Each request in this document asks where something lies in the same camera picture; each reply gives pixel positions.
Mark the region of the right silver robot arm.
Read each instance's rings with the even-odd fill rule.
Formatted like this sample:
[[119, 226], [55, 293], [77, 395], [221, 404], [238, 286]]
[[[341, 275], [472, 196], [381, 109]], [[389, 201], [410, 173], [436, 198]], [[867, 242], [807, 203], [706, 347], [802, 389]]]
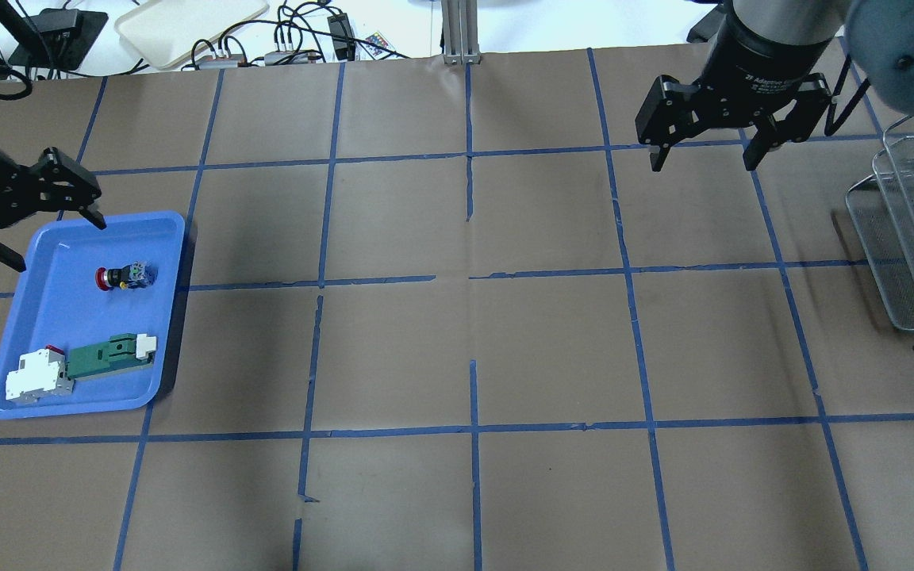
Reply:
[[[819, 123], [833, 135], [870, 88], [914, 116], [914, 1], [723, 1], [701, 74], [690, 84], [660, 75], [635, 118], [659, 172], [671, 148], [712, 129], [752, 127], [743, 165], [807, 140]], [[866, 79], [838, 111], [851, 66]]]

